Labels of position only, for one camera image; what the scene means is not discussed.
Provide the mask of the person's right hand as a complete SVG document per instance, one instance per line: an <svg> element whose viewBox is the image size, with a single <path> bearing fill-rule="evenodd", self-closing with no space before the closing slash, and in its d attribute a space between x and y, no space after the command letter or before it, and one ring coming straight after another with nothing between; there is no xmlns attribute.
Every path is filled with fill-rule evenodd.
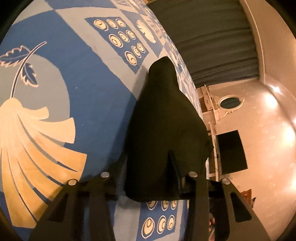
<svg viewBox="0 0 296 241"><path fill-rule="evenodd" d="M215 240L215 218L213 214L209 213L209 237L208 241Z"/></svg>

